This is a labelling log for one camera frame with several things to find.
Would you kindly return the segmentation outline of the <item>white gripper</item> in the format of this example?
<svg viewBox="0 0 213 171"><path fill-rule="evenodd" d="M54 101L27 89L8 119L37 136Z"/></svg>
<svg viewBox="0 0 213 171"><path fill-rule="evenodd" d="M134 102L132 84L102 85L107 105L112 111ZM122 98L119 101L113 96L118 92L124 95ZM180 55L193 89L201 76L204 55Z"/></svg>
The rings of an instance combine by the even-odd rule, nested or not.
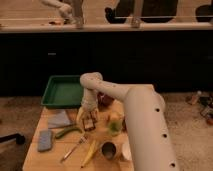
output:
<svg viewBox="0 0 213 171"><path fill-rule="evenodd" d="M83 92L81 106L83 109L84 117L82 119L84 131L89 131L89 117L92 118L94 127L96 128L96 123L98 122L97 92L95 90L85 89Z"/></svg>

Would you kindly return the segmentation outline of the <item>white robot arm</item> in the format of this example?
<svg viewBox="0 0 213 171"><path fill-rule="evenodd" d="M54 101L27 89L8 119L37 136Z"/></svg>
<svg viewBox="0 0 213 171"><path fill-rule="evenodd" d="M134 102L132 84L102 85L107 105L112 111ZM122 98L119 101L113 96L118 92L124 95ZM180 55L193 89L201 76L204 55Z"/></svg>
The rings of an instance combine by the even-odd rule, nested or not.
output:
<svg viewBox="0 0 213 171"><path fill-rule="evenodd" d="M116 84L99 72L80 76L82 107L97 106L97 92L123 103L134 171L180 171L164 118L165 101L148 85Z"/></svg>

